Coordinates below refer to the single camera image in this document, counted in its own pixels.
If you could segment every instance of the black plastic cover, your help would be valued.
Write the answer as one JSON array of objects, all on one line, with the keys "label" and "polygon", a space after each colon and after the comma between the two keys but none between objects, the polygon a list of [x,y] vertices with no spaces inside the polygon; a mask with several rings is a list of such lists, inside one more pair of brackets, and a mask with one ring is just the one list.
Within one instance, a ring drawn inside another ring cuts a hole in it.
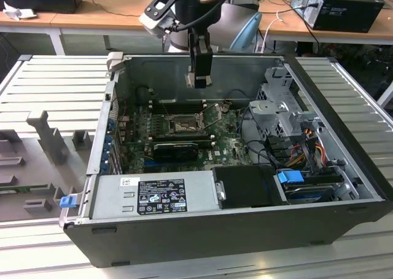
[{"label": "black plastic cover", "polygon": [[215,167],[214,182],[224,185],[222,209],[282,205],[274,181],[274,169],[262,165]]}]

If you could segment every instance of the metal bracket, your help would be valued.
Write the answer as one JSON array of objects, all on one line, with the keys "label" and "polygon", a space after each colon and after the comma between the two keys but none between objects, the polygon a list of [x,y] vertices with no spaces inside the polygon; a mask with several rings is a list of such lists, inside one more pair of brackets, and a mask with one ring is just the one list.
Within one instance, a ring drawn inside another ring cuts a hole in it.
[{"label": "metal bracket", "polygon": [[106,58],[106,66],[109,72],[115,72],[124,66],[123,52],[111,52]]}]

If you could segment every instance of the side panel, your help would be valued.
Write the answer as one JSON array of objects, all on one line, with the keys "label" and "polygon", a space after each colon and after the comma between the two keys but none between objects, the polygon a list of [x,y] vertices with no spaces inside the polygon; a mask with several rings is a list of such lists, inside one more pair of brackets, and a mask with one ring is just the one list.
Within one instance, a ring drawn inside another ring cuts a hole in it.
[{"label": "side panel", "polygon": [[355,225],[377,221],[391,210],[391,203],[373,202],[68,226],[64,231],[95,267],[111,267],[330,244]]}]

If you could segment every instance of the paper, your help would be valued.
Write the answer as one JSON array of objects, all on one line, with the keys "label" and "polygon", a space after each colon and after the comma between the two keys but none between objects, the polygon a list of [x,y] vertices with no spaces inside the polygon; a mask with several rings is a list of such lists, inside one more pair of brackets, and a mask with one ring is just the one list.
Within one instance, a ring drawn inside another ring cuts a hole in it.
[{"label": "paper", "polygon": [[16,9],[6,4],[6,2],[4,2],[4,10],[2,10],[2,12],[16,21],[19,21],[20,19],[34,18],[37,16],[31,9]]}]

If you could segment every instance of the white cable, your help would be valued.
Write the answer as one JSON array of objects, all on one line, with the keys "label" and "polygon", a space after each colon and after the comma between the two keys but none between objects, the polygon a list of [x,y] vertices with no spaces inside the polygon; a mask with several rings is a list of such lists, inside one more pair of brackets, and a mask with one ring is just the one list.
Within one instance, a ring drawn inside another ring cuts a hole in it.
[{"label": "white cable", "polygon": [[[302,8],[304,8],[304,7],[303,7],[303,6],[294,7],[293,10],[302,9]],[[279,15],[278,15],[278,14],[281,13],[281,12],[283,12],[283,11],[278,10],[278,11],[276,12],[276,18],[275,18],[273,21],[271,21],[270,24],[269,24],[269,26],[268,26],[268,28],[266,28],[265,37],[263,38],[263,42],[262,42],[262,49],[260,50],[261,53],[263,53],[263,52],[265,51],[266,37],[268,36],[268,32],[269,32],[270,27],[273,25],[273,23],[274,23],[275,21],[281,21],[281,22],[284,21],[284,20],[283,20],[282,18],[280,18]]]}]

